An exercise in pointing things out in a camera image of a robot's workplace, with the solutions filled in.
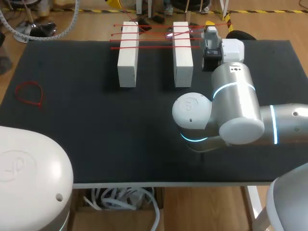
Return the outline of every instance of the wooden floor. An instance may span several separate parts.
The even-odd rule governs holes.
[[[302,4],[308,6],[308,0],[303,0]],[[217,5],[216,2],[213,2],[214,9],[217,9]],[[296,0],[231,0],[229,9],[299,10],[301,8]],[[58,25],[59,31],[69,25],[71,17],[72,13],[68,12],[51,15],[51,19]],[[22,18],[23,16],[12,21],[12,25],[16,25]],[[125,14],[81,13],[74,30],[63,39],[116,39],[117,36],[112,37],[111,33],[119,32],[119,28],[112,25],[121,24],[128,20],[129,17]],[[183,20],[184,15],[177,14],[167,18],[166,24],[170,25],[172,21]],[[214,14],[193,14],[191,19],[192,22],[200,25],[204,24],[206,20],[221,23],[219,16]],[[231,15],[231,21],[234,29],[248,32],[257,39],[290,40],[304,70],[308,73],[308,14],[234,13]],[[218,30],[222,37],[228,33],[226,26],[220,26]],[[8,34],[4,46],[14,67],[13,70],[0,77],[0,101],[25,48],[24,44],[16,42],[10,34]],[[264,205],[267,187],[259,187],[258,189]],[[247,231],[250,228],[240,187],[166,188],[164,218],[166,231]]]

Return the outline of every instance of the white cable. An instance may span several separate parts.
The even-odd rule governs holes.
[[[18,37],[21,37],[23,39],[35,40],[35,41],[50,41],[50,40],[62,38],[63,36],[65,36],[68,32],[70,32],[73,29],[73,27],[76,24],[77,18],[78,18],[79,5],[80,5],[80,0],[76,0],[74,16],[73,16],[73,19],[72,19],[69,27],[65,31],[63,31],[61,34],[55,35],[55,36],[52,36],[52,37],[34,37],[34,36],[29,36],[29,35],[24,35],[22,33],[19,33],[18,31],[14,30],[8,24],[8,22],[6,21],[6,19],[5,19],[1,10],[0,10],[0,20],[3,23],[3,25],[5,26],[5,28],[7,28],[9,31],[11,31],[13,34],[15,34]]]
[[[154,221],[154,224],[151,228],[151,231],[155,231],[157,229],[159,219],[160,219],[160,213],[159,208],[156,202],[156,199],[154,197],[154,188],[152,187],[152,193],[145,190],[144,188],[108,188],[106,189],[102,195],[101,195],[101,203],[103,205],[103,208],[99,207],[97,205],[97,200],[99,198],[101,189],[97,189],[95,193],[95,189],[91,190],[91,200],[84,196],[84,200],[92,206],[96,210],[137,210],[139,209],[137,204],[140,204],[144,196],[148,196],[150,198],[150,202],[153,202],[156,218]],[[130,198],[130,201],[132,202],[132,199],[135,199],[135,202],[132,202],[132,205],[128,203],[128,199]]]
[[[155,213],[156,213],[156,218],[155,218],[154,224],[151,228],[151,231],[155,231],[157,229],[159,219],[160,219],[160,213],[159,213],[159,208],[158,208],[158,204],[156,202],[156,199],[153,196],[153,194],[151,194],[149,191],[145,190],[144,188],[135,188],[135,190],[140,191],[140,192],[148,195],[152,199],[154,209],[155,209]]]

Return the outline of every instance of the white robotic arm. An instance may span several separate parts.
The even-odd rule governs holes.
[[[240,144],[308,140],[308,105],[259,107],[249,69],[226,63],[212,74],[213,101],[199,93],[179,97],[172,115],[188,146],[199,152]]]
[[[72,165],[52,139],[0,127],[0,231],[65,231]]]

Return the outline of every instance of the red rope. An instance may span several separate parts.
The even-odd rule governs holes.
[[[155,48],[177,48],[177,47],[200,48],[199,46],[140,46],[140,47],[111,47],[110,49],[112,50],[128,49],[128,48],[155,49]]]
[[[213,26],[223,26],[223,25],[231,25],[232,23],[218,23]],[[114,26],[138,26],[138,27],[190,27],[190,28],[203,28],[205,26],[168,26],[168,25],[121,25],[121,24],[114,24]]]
[[[173,38],[168,40],[203,40],[203,38]],[[120,42],[120,41],[168,41],[166,39],[111,39],[110,42]]]
[[[18,96],[18,91],[20,89],[22,89],[25,85],[34,85],[34,86],[38,86],[39,89],[40,89],[40,100],[38,103],[36,102],[32,102],[32,101],[28,101],[28,100],[24,100],[22,98],[20,98]],[[27,103],[27,104],[30,104],[30,105],[35,105],[35,106],[38,106],[39,108],[42,106],[42,102],[43,102],[43,89],[42,87],[40,86],[40,84],[38,84],[37,82],[35,81],[28,81],[28,82],[24,82],[20,85],[18,85],[16,88],[15,88],[15,97],[18,101],[21,101],[21,102],[24,102],[24,103]]]
[[[111,36],[113,35],[122,35],[122,34],[144,34],[145,32],[121,32],[121,33],[113,33],[111,34]],[[157,31],[157,32],[146,32],[147,34],[150,34],[150,35],[156,35],[156,34],[165,34],[167,33],[166,31]],[[201,31],[193,31],[193,32],[189,32],[189,31],[185,31],[185,32],[170,32],[169,34],[175,34],[174,36],[177,36],[177,35],[181,35],[181,34],[201,34],[202,32]]]

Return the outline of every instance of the red loop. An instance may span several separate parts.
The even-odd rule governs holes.
[[[32,101],[28,101],[28,100],[24,100],[22,98],[20,98],[18,96],[18,91],[23,88],[25,85],[35,85],[35,86],[38,86],[39,89],[40,89],[40,100],[38,103],[36,102],[32,102]],[[42,87],[40,86],[40,84],[38,84],[37,82],[35,81],[27,81],[27,82],[24,82],[20,85],[18,85],[16,88],[15,88],[15,97],[18,101],[21,101],[21,102],[24,102],[24,103],[27,103],[27,104],[30,104],[30,105],[35,105],[35,106],[38,106],[39,108],[42,106],[42,102],[43,102],[43,89]]]

